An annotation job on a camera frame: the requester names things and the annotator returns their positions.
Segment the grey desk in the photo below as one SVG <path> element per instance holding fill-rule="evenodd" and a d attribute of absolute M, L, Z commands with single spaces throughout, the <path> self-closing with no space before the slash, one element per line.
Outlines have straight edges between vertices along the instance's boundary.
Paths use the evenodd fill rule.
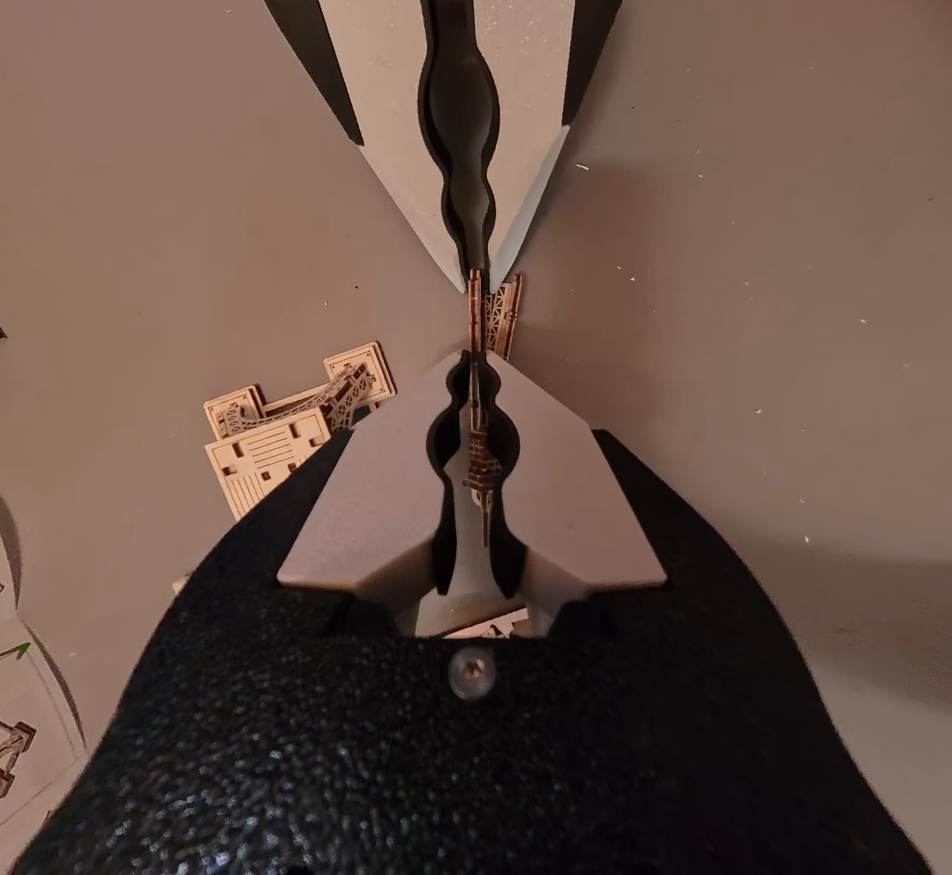
<path fill-rule="evenodd" d="M 625 0 L 518 270 L 950 873 L 950 0 Z M 88 751 L 232 526 L 204 402 L 466 313 L 262 0 L 2 0 L 2 534 Z"/>

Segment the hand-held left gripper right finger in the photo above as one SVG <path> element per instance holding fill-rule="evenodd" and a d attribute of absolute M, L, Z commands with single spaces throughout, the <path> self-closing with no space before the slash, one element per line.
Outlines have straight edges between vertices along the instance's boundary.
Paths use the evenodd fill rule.
<path fill-rule="evenodd" d="M 500 380 L 495 405 L 519 442 L 496 502 L 526 548 L 515 591 L 531 635 L 545 635 L 568 603 L 663 585 L 667 575 L 589 424 L 507 361 L 487 361 Z"/>

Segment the wooden part sheet long slots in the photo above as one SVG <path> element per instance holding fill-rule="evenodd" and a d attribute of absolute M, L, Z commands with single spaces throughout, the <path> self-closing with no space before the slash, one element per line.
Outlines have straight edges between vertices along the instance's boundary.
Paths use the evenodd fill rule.
<path fill-rule="evenodd" d="M 509 639 L 531 637 L 532 624 L 528 609 L 521 607 L 504 615 L 447 633 L 446 640 Z"/>

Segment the wooden tower base model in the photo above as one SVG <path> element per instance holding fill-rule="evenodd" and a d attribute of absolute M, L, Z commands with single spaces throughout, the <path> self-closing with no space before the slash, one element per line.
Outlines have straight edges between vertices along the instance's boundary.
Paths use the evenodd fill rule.
<path fill-rule="evenodd" d="M 397 389 L 379 342 L 324 359 L 328 381 L 267 403 L 249 385 L 204 404 L 208 461 L 236 521 Z"/>

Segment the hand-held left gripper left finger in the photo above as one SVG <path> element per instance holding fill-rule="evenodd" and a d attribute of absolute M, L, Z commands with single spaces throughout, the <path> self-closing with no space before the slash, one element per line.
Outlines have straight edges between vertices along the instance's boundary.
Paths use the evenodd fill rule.
<path fill-rule="evenodd" d="M 446 595 L 458 534 L 446 465 L 463 445 L 470 353 L 452 353 L 351 430 L 277 579 L 372 604 Z"/>

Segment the wooden tower spire assembly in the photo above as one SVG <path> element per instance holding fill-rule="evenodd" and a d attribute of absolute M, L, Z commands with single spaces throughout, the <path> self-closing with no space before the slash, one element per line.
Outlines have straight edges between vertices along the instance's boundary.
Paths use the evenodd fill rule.
<path fill-rule="evenodd" d="M 481 362 L 485 355 L 485 317 L 482 270 L 471 269 L 468 282 L 470 310 L 470 464 L 464 482 L 480 508 L 482 545 L 490 544 L 493 490 L 499 463 L 489 449 L 489 416 L 482 398 Z"/>

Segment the assembly diagram instruction sheet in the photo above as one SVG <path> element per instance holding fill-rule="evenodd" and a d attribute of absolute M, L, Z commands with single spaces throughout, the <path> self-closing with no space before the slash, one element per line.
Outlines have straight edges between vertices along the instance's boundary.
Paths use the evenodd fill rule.
<path fill-rule="evenodd" d="M 1 505 L 1 862 L 11 868 L 89 759 L 59 669 L 19 611 L 22 559 Z"/>

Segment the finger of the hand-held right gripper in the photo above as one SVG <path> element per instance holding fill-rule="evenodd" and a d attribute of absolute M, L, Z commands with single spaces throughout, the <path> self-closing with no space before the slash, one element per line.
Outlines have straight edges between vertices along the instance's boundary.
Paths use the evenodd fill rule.
<path fill-rule="evenodd" d="M 421 0 L 318 0 L 360 129 L 361 151 L 433 261 L 467 281 L 443 212 L 445 176 L 422 132 Z"/>
<path fill-rule="evenodd" d="M 492 76 L 499 126 L 486 177 L 495 203 L 490 284 L 506 280 L 565 143 L 576 0 L 474 0 L 477 46 Z"/>

